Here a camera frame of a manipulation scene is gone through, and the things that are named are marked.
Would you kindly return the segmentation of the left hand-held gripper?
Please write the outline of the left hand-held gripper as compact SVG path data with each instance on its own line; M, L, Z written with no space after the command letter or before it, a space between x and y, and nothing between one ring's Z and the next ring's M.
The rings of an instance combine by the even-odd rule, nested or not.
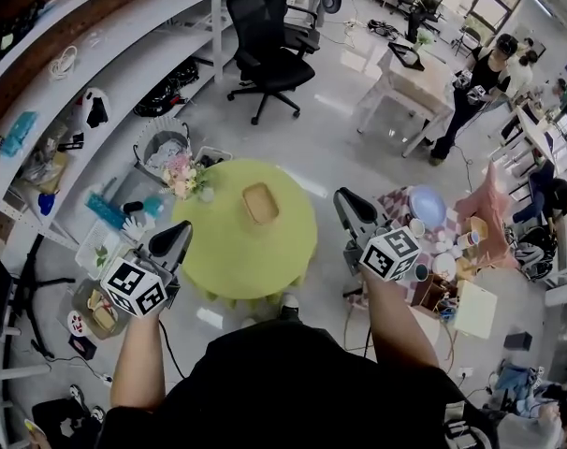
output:
M153 232L112 260L101 288L116 307L136 317L170 307L180 290L178 271L192 237L193 226L187 220Z

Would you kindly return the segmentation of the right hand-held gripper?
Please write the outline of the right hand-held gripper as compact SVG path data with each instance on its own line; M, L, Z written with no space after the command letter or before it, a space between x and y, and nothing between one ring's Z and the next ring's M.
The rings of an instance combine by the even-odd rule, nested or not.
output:
M422 249L408 226L394 224L379 203L346 187L335 191L333 204L349 238L342 254L352 275L364 268L382 281L393 281L410 270Z

